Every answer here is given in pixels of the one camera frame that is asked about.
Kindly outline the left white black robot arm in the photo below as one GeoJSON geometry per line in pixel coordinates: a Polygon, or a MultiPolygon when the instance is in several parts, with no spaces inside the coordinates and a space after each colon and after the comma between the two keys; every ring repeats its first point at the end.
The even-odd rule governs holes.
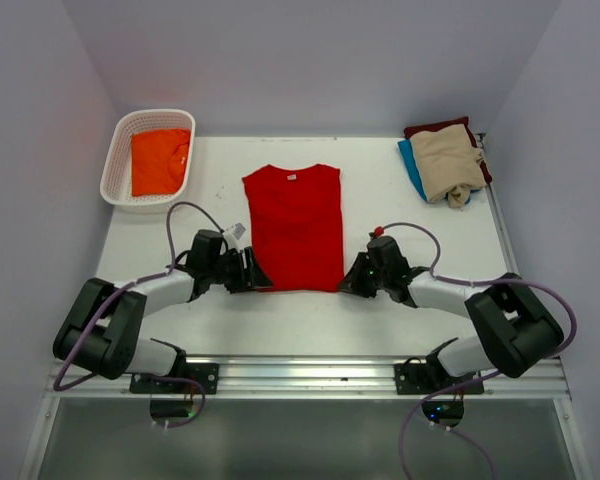
{"type": "Polygon", "coordinates": [[[269,290],[273,282],[251,247],[240,250],[213,230],[198,231],[191,247],[159,273],[122,283],[89,279],[53,342],[53,355],[63,362],[53,389],[63,392],[94,377],[115,380],[125,374],[152,379],[169,393],[194,387],[186,352],[143,338],[140,330],[145,317],[190,303],[213,285],[237,294],[269,290]]]}

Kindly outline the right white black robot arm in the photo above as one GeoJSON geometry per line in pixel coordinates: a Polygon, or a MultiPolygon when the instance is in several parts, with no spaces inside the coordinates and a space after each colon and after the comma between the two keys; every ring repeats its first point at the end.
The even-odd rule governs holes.
{"type": "Polygon", "coordinates": [[[425,356],[394,367],[400,394],[465,388],[485,370],[518,378],[553,354],[564,333],[541,300],[512,273],[484,283],[443,281],[426,267],[412,267],[390,236],[372,239],[359,253],[338,289],[373,298],[377,292],[410,308],[425,308],[468,319],[474,335],[451,338],[425,356]]]}

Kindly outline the orange t shirt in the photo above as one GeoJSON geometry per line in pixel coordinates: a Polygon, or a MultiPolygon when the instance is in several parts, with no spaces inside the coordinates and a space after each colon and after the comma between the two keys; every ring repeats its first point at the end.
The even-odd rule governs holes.
{"type": "Polygon", "coordinates": [[[179,191],[187,168],[189,129],[158,129],[138,133],[131,140],[131,193],[173,195],[179,191]]]}

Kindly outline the blue folded t shirt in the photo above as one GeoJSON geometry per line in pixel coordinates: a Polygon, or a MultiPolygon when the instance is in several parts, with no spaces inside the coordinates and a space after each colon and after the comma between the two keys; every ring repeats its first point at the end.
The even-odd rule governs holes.
{"type": "Polygon", "coordinates": [[[417,159],[408,139],[398,142],[408,178],[419,197],[426,203],[438,203],[448,197],[437,165],[429,159],[417,159]]]}

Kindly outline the red t shirt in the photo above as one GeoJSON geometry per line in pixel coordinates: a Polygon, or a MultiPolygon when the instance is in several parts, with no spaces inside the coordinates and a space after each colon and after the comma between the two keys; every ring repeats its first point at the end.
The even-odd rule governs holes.
{"type": "Polygon", "coordinates": [[[273,291],[334,293],[344,278],[341,171],[266,165],[242,178],[255,258],[273,291]]]}

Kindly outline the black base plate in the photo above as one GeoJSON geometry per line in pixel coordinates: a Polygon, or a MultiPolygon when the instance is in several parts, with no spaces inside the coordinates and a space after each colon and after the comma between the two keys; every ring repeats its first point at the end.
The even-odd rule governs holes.
{"type": "Polygon", "coordinates": [[[393,365],[394,382],[398,395],[426,395],[479,378],[478,372],[460,377],[449,375],[437,361],[411,357],[393,365]]]}
{"type": "Polygon", "coordinates": [[[132,394],[151,395],[189,394],[199,391],[198,387],[187,383],[187,380],[197,382],[206,394],[214,395],[219,380],[219,365],[217,363],[185,362],[162,377],[134,374],[129,391],[132,394]]]}

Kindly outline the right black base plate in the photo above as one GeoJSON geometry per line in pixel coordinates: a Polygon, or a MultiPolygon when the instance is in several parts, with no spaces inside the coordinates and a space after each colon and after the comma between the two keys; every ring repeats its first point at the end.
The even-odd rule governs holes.
{"type": "Polygon", "coordinates": [[[411,357],[393,365],[394,382],[398,395],[426,395],[479,378],[478,372],[460,377],[449,375],[437,361],[411,357]]]}

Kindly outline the aluminium mounting rail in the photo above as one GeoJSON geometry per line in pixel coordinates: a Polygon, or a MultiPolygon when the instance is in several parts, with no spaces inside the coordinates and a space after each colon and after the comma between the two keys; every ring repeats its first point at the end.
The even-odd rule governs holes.
{"type": "Polygon", "coordinates": [[[469,334],[465,322],[438,320],[153,318],[141,328],[142,337],[173,343],[193,361],[218,364],[217,400],[394,398],[397,363],[469,334]]]}

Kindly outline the beige folded t shirt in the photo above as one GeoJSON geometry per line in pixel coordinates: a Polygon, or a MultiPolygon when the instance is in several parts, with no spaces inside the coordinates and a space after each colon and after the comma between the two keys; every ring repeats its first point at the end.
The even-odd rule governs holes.
{"type": "Polygon", "coordinates": [[[448,193],[441,201],[446,200],[450,208],[463,207],[474,191],[486,186],[478,164],[483,158],[482,150],[471,145],[462,125],[438,132],[420,132],[410,142],[417,159],[429,159],[437,165],[448,193]]]}

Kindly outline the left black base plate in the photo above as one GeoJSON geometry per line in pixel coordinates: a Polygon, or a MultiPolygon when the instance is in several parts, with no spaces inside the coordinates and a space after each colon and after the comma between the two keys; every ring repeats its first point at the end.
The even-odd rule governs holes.
{"type": "Polygon", "coordinates": [[[132,394],[151,395],[189,394],[199,391],[198,387],[187,383],[187,380],[197,382],[206,394],[214,395],[219,380],[219,365],[217,363],[185,362],[162,377],[134,374],[129,391],[132,394]]]}

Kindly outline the maroon folded t shirt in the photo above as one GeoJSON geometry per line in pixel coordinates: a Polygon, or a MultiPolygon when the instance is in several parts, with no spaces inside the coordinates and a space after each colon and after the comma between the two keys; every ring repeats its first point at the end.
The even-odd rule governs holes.
{"type": "MultiPolygon", "coordinates": [[[[407,126],[403,129],[403,134],[404,134],[405,139],[410,139],[412,136],[414,136],[417,133],[424,132],[424,131],[438,132],[438,131],[440,131],[444,128],[447,128],[449,126],[452,126],[452,125],[462,125],[466,131],[466,134],[469,138],[471,145],[475,148],[478,147],[478,140],[477,140],[476,136],[474,135],[474,133],[470,129],[468,116],[463,116],[463,117],[459,117],[456,119],[441,121],[441,122],[437,122],[437,123],[407,126]]],[[[478,162],[478,164],[480,166],[480,169],[484,176],[486,184],[489,185],[492,182],[492,176],[488,170],[488,167],[486,165],[484,158],[481,158],[481,160],[478,162]]]]}

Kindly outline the white plastic basket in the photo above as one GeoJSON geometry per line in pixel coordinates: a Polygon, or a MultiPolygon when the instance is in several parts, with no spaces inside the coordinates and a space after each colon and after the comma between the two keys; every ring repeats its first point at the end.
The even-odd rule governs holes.
{"type": "Polygon", "coordinates": [[[117,123],[108,149],[100,181],[101,197],[120,210],[135,214],[166,213],[183,198],[191,173],[191,157],[196,121],[185,110],[145,109],[128,113],[117,123]],[[189,150],[184,157],[182,185],[173,194],[132,195],[132,136],[159,129],[189,131],[189,150]]]}

